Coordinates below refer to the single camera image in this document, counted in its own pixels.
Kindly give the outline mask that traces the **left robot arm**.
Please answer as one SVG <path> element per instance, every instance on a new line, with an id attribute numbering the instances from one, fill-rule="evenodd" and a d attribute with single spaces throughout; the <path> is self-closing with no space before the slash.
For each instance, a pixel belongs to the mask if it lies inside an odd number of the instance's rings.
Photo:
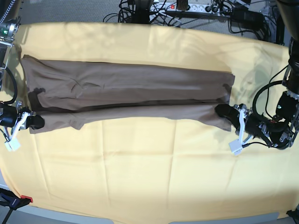
<path id="1" fill-rule="evenodd" d="M 238 155 L 251 145 L 252 138 L 261 139 L 260 144 L 268 148 L 284 150 L 291 147 L 299 132 L 299 2 L 297 0 L 278 0 L 276 2 L 285 27 L 291 35 L 288 65 L 283 69 L 283 80 L 270 82 L 254 96 L 252 107 L 246 105 L 217 105 L 216 114 L 231 122 L 238 138 L 229 143 L 232 153 Z M 275 115 L 269 119 L 259 114 L 256 103 L 264 91 L 270 87 L 286 87 L 278 101 Z"/>

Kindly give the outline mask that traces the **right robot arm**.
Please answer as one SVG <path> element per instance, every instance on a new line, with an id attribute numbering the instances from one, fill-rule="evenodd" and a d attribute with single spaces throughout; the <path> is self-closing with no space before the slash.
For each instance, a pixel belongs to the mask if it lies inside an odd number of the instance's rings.
<path id="1" fill-rule="evenodd" d="M 10 53 L 14 46 L 15 34 L 20 26 L 21 11 L 24 1 L 22 0 L 2 0 L 0 2 L 0 79 L 4 75 L 10 77 L 13 85 L 13 97 L 8 101 L 0 102 L 0 125 L 6 143 L 12 143 L 18 132 L 23 129 L 40 129 L 44 127 L 44 119 L 36 115 L 28 107 L 22 107 L 21 102 L 17 106 L 12 106 L 18 95 L 17 81 L 8 67 Z"/>

